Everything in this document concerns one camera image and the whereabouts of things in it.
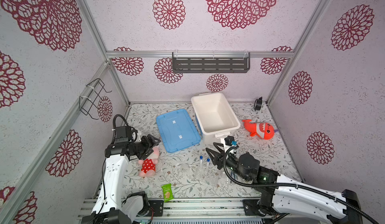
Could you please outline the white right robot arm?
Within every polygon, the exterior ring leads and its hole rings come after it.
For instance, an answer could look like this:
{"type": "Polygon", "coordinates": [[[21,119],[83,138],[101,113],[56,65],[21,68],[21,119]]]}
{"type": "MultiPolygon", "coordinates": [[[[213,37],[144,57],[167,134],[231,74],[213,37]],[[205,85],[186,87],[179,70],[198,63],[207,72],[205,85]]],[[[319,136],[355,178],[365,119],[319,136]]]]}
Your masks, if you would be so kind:
{"type": "Polygon", "coordinates": [[[361,224],[364,219],[377,223],[362,211],[358,195],[351,190],[318,189],[261,166],[248,152],[237,157],[236,145],[214,143],[214,147],[206,148],[214,166],[223,170],[234,184],[261,194],[256,205],[259,216],[276,216],[278,221],[294,214],[326,224],[361,224]]]}

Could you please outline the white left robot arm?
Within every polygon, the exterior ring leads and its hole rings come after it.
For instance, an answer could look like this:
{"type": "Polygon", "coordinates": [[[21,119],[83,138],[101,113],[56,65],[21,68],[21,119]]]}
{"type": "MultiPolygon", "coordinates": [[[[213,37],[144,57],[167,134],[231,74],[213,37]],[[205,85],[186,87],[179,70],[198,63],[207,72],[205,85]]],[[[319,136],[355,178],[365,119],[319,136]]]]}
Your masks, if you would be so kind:
{"type": "Polygon", "coordinates": [[[153,153],[160,143],[152,135],[143,136],[140,142],[132,142],[128,137],[116,137],[105,149],[102,168],[102,186],[91,215],[82,218],[82,224],[136,224],[137,216],[150,216],[156,211],[150,205],[144,191],[129,194],[123,199],[122,182],[129,158],[136,156],[144,160],[153,153]]]}

